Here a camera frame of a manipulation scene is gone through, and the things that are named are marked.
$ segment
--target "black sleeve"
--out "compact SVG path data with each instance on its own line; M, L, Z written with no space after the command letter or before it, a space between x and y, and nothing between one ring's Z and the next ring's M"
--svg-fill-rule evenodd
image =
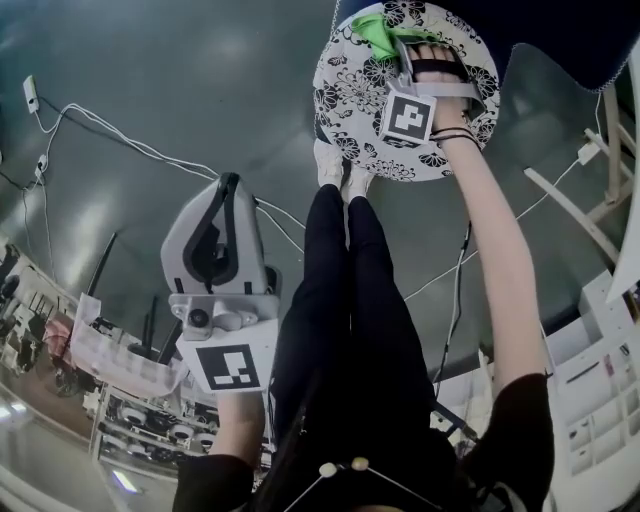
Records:
M541 510L553 475L553 424L547 379L525 375L498 395L489 427L462 461L479 487L502 482L530 512Z
M231 455L192 457L178 470L173 512L229 512L246 503L253 470Z

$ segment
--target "power outlet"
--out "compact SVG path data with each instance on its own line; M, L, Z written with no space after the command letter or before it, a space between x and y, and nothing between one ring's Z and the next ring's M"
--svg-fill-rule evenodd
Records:
M582 165L587 165L594 156L598 154L600 148L594 142L587 142L578 150L578 160Z
M36 175L38 181L42 178L42 174L44 173L44 171L47 170L47 163L47 155L40 155L40 158L38 158L38 165L36 166L36 170L34 171L34 174Z
M38 102L36 83L33 80L33 75L29 75L25 79L25 81L22 83L22 88L24 89L24 98L25 100L27 100L27 108L29 109L29 114L34 114L40 108L40 103Z

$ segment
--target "wrist band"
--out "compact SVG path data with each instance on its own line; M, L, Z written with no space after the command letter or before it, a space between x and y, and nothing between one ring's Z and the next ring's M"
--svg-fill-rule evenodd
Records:
M474 134L471 130L469 130L468 128L463 128L463 127L451 127L451 128L441 128L440 130L434 130L431 132L431 135L437 135L438 133L442 133L442 132L452 132L452 131L459 131L459 132L466 132L469 135L471 135L472 137L474 137Z
M479 151L482 151L482 148L480 147L480 144L478 143L478 141L474 137L469 136L465 133L459 133L454 135L444 135L442 137L439 137L437 139L432 139L432 140L434 142L444 142L445 140L451 140L451 139L469 139L471 142L473 142L476 145Z

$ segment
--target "black strap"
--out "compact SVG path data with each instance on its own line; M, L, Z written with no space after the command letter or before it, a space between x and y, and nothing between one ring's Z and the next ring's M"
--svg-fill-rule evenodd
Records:
M455 134L455 135L444 135L442 137L433 138L431 140L433 142L444 142L445 140L451 140L451 139L469 139L471 142L473 142L477 146L479 151L482 151L482 148L480 147L480 144L475 139L475 137L469 137L468 135L466 135L464 133L458 133L458 134Z
M416 73L449 73L450 75L457 76L463 82L469 81L469 75L464 65L460 62L453 62L450 60L436 60L436 59L419 59L412 60L413 74Z
M431 131L431 136L438 135L439 133L443 133L443 132L466 132L469 135L471 135L472 137L475 137L475 134L471 130L469 130L468 128L461 127L461 126L456 126L456 127L451 127L451 128L441 128L440 130L432 130Z

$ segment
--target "white sneaker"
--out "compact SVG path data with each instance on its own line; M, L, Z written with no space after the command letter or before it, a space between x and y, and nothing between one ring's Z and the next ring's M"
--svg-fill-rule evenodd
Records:
M318 184L335 185L338 190L342 185L342 153L332 144L316 139L313 143L313 155L318 164Z
M351 175L342 187L343 201L345 203L350 203L356 197L367 197L369 185L371 185L371 181L374 177L375 174L370 173L366 169L352 165Z

